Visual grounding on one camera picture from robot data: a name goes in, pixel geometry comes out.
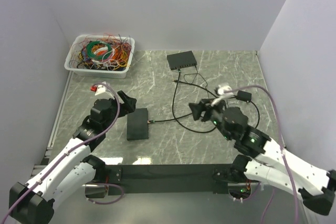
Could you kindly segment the black network switch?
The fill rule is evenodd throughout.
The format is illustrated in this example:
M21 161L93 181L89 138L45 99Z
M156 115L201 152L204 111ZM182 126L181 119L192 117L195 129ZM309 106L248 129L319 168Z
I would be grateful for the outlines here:
M166 58L171 70L197 66L197 61L192 51L167 55Z
M135 109L127 116L127 140L137 141L149 138L147 108Z

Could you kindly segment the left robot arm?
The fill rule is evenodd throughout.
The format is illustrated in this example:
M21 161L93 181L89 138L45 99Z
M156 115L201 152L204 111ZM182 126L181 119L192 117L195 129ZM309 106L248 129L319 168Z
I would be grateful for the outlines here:
M108 190L106 164L92 152L116 120L135 111L137 100L123 91L97 99L64 149L35 177L9 192L8 215L20 223L49 223L59 204L84 184Z

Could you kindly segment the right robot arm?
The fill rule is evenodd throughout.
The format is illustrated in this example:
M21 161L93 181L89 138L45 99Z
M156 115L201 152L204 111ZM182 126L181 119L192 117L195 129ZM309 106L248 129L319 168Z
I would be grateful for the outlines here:
M264 132L249 125L238 107L224 108L211 99L190 103L193 119L211 121L222 136L235 142L244 160L231 168L234 180L256 180L286 191L311 211L327 216L335 200L335 170L324 170L295 156Z

